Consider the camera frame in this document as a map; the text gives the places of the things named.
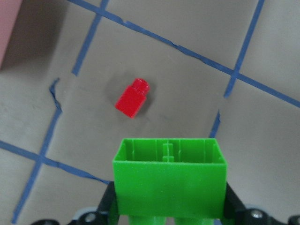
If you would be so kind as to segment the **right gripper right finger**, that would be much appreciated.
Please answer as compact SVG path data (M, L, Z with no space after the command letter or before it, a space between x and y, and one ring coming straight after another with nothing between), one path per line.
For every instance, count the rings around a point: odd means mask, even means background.
M245 211L245 205L227 182L224 202L224 217L226 219L243 219Z

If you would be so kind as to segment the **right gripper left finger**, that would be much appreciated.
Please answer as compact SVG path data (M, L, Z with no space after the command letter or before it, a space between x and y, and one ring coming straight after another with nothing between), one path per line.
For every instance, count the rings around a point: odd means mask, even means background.
M117 200L114 182L110 182L97 208L100 215L117 215Z

